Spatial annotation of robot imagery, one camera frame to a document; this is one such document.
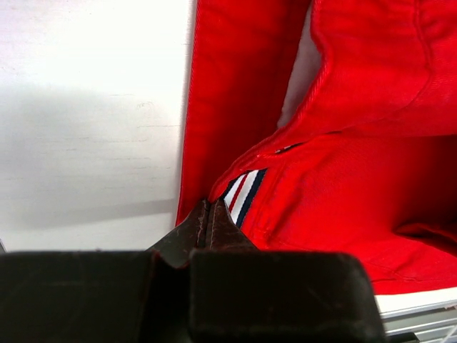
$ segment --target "red garment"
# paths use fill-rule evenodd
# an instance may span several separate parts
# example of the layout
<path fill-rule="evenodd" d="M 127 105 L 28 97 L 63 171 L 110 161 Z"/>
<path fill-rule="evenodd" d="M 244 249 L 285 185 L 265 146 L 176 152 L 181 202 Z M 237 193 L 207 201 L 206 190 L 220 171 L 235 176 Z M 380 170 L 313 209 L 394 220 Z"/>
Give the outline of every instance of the red garment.
<path fill-rule="evenodd" d="M 199 0 L 178 222 L 266 169 L 258 247 L 352 253 L 377 294 L 457 286 L 457 1 L 315 0 L 322 67 L 275 132 L 308 6 Z"/>

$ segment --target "red fabric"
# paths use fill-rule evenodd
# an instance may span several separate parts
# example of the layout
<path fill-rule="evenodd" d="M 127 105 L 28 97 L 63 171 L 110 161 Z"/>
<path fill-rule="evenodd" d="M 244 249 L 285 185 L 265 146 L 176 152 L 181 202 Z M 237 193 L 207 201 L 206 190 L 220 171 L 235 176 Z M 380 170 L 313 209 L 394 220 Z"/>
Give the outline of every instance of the red fabric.
<path fill-rule="evenodd" d="M 268 168 L 258 247 L 352 253 L 378 294 L 457 286 L 457 2 L 315 0 L 323 66 L 274 134 L 308 2 L 243 6 L 199 2 L 178 220 Z"/>

